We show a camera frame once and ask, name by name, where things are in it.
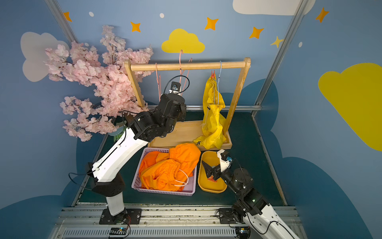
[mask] pink cherry blossom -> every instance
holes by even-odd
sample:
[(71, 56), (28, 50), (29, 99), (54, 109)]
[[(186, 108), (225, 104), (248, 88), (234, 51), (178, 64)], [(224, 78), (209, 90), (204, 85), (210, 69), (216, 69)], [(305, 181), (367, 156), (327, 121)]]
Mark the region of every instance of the pink cherry blossom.
[[(114, 132), (117, 128), (112, 123), (111, 117), (122, 116), (123, 110), (131, 112), (147, 111), (147, 107), (137, 104), (131, 82), (126, 75), (125, 60), (132, 63), (147, 64), (153, 55), (152, 48), (133, 51), (125, 50), (126, 41), (116, 37), (112, 32), (112, 26), (103, 26), (101, 43), (106, 46), (107, 52), (102, 54), (102, 67), (98, 61), (97, 49), (84, 47), (83, 43), (72, 42), (70, 51), (65, 46), (58, 45), (57, 50), (47, 48), (49, 67), (49, 79), (62, 81), (63, 77), (68, 81), (75, 81), (84, 86), (95, 86), (94, 95), (102, 97), (101, 106), (95, 107), (89, 99), (80, 100), (76, 97), (65, 97), (65, 102), (60, 103), (64, 114), (73, 115), (77, 112), (77, 118), (65, 120), (63, 128), (70, 136), (78, 137), (81, 141), (91, 138), (91, 133), (106, 134)], [(138, 81), (150, 75), (152, 72), (135, 72)]]

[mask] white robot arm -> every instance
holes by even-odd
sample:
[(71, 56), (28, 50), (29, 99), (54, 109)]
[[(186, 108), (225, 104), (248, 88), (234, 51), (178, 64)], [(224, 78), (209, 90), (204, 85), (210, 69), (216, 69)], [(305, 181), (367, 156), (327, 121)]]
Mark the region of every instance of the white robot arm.
[(185, 116), (184, 98), (174, 93), (163, 94), (153, 111), (140, 112), (135, 117), (126, 116), (128, 128), (121, 138), (101, 159), (93, 164), (89, 163), (91, 190), (106, 196), (108, 204), (102, 214), (105, 220), (100, 221), (100, 224), (116, 224), (124, 215), (122, 192), (125, 182), (119, 170), (155, 137), (165, 137), (172, 132), (176, 122), (184, 121)]
[(244, 168), (230, 172), (232, 158), (225, 150), (217, 152), (220, 165), (212, 168), (202, 161), (207, 178), (222, 178), (236, 194), (237, 202), (231, 209), (219, 209), (220, 222), (245, 223), (264, 239), (299, 239), (299, 237), (276, 214), (271, 204), (252, 186), (253, 179)]

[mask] cloud decal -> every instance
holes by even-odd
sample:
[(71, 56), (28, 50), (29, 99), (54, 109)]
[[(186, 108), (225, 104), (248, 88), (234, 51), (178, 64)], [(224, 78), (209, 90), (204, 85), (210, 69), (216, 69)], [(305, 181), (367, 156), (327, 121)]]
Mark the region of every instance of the cloud decal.
[(175, 29), (168, 37), (168, 41), (162, 43), (162, 50), (167, 53), (179, 53), (180, 50), (184, 53), (201, 53), (204, 49), (204, 44), (199, 42), (195, 34), (183, 29)]
[(382, 67), (361, 63), (318, 81), (325, 98), (370, 148), (382, 151)]
[[(316, 0), (309, 0), (304, 14), (313, 7)], [(293, 16), (300, 0), (233, 0), (233, 9), (241, 14), (265, 14)]]
[(66, 42), (58, 41), (49, 33), (39, 35), (33, 32), (26, 32), (22, 35), (20, 45), (26, 59), (23, 64), (23, 73), (28, 80), (37, 82), (48, 74), (48, 67), (44, 64), (44, 61), (48, 60), (45, 49), (57, 49), (58, 44), (64, 45), (66, 49), (69, 49)]

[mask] orange pants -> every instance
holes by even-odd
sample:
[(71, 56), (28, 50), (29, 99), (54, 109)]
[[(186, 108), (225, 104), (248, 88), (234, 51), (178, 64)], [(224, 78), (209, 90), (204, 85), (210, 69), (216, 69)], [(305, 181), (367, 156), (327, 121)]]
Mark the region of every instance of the orange pants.
[(175, 186), (182, 183), (176, 180), (186, 182), (186, 175), (192, 177), (199, 158), (200, 150), (193, 143), (177, 145), (169, 153), (149, 152), (139, 167), (142, 188), (182, 191), (183, 187)]

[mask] orange star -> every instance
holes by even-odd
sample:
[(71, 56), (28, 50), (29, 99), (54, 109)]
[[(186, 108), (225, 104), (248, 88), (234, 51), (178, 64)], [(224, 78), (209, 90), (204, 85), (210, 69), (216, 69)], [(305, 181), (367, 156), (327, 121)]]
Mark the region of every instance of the orange star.
[(70, 17), (69, 17), (69, 12), (64, 13), (64, 16), (65, 16), (65, 18), (66, 18), (68, 21), (72, 22), (72, 20), (71, 20)]
[(320, 15), (318, 15), (316, 20), (320, 20), (320, 23), (321, 23), (322, 20), (324, 19), (324, 17), (326, 16), (326, 14), (328, 14), (328, 13), (329, 13), (328, 11), (325, 11), (324, 8), (322, 8), (321, 13), (320, 13)]
[(256, 27), (253, 27), (253, 32), (249, 38), (256, 37), (258, 39), (260, 37), (260, 33), (262, 30), (264, 30), (264, 28), (263, 29), (257, 29)]
[(207, 29), (215, 30), (215, 24), (217, 21), (218, 21), (218, 19), (212, 20), (212, 19), (207, 18), (207, 25), (206, 25), (204, 30), (207, 30)]
[(140, 29), (139, 29), (140, 23), (135, 24), (132, 21), (130, 23), (133, 26), (133, 29), (131, 30), (132, 32), (133, 31), (141, 32)]

